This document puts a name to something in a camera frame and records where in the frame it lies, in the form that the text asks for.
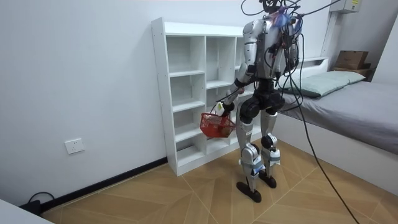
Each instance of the humanoid robot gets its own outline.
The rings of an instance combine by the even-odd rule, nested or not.
[[[230,86],[227,97],[221,101],[224,107],[223,116],[227,116],[234,110],[233,102],[238,94],[243,92],[244,87],[252,85],[253,82],[258,83],[253,96],[238,105],[236,116],[236,134],[241,148],[239,163],[246,176],[246,183],[238,182],[236,187],[257,203],[261,202],[261,194],[256,190],[258,177],[269,187],[277,187],[272,170],[274,164],[279,164],[280,153],[276,148],[277,139],[272,135],[272,130],[277,112],[283,107],[285,100],[274,89],[274,81],[277,82],[281,75],[290,73],[298,65],[296,41],[302,25],[301,18],[289,17],[284,25],[278,27],[275,17],[286,8],[278,6],[278,0],[260,2],[264,11],[269,14],[244,26],[245,62],[241,64],[239,75]],[[261,147],[251,143],[252,121],[259,113]]]

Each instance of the wall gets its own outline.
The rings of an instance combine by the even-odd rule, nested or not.
[[[329,2],[303,1],[301,10]],[[260,18],[243,15],[240,3],[0,1],[0,198],[59,197],[164,157],[150,22]],[[319,56],[326,23],[326,11],[308,16],[306,57]],[[86,151],[69,156],[63,142],[75,138]]]
[[[373,82],[398,85],[396,71],[397,52],[398,52],[398,17],[391,30],[386,48],[381,56],[379,66],[373,77]]]
[[[398,14],[397,0],[363,0],[358,13],[341,15],[341,30],[331,62],[340,50],[369,51],[366,62],[376,67]]]

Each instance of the white bookshelf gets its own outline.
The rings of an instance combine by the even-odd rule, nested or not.
[[[244,60],[242,30],[152,21],[167,159],[177,175],[239,147],[235,131],[229,138],[209,139],[199,126],[201,114],[226,95]],[[245,88],[236,105],[253,92],[253,86]],[[236,111],[231,119],[236,120]],[[258,117],[253,141],[261,137],[259,123]]]

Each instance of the electrical socket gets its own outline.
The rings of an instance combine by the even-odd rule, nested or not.
[[[83,141],[81,139],[66,141],[65,146],[67,147],[67,151],[69,154],[85,150]]]

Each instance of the wooden floor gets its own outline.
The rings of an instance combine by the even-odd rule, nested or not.
[[[283,142],[279,149],[282,165],[275,166],[274,174],[278,186],[270,189],[258,180],[261,203],[236,189],[244,176],[239,151],[233,151],[181,177],[168,165],[158,167],[44,217],[62,224],[354,223],[311,155]],[[398,223],[398,197],[322,164],[360,223]]]

